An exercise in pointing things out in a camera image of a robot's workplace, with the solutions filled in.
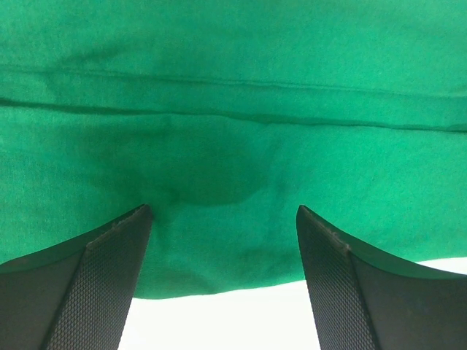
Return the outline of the green t shirt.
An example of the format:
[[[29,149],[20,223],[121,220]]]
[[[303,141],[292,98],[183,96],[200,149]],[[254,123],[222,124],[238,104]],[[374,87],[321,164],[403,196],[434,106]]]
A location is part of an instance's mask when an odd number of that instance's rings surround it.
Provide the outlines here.
[[[466,255],[464,1],[3,1],[1,260],[146,203],[140,298],[302,279],[308,206]]]

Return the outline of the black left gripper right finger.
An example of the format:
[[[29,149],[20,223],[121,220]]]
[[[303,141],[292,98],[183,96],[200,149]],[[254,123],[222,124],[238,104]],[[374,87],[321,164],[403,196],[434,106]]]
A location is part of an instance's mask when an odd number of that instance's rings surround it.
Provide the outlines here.
[[[466,348],[466,275],[396,257],[306,206],[296,229],[321,349]]]

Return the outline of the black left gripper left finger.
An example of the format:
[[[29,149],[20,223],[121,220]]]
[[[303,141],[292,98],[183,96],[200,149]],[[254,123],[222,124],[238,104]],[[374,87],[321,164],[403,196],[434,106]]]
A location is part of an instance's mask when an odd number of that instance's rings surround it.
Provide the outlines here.
[[[117,349],[152,221],[141,205],[1,264],[1,348]]]

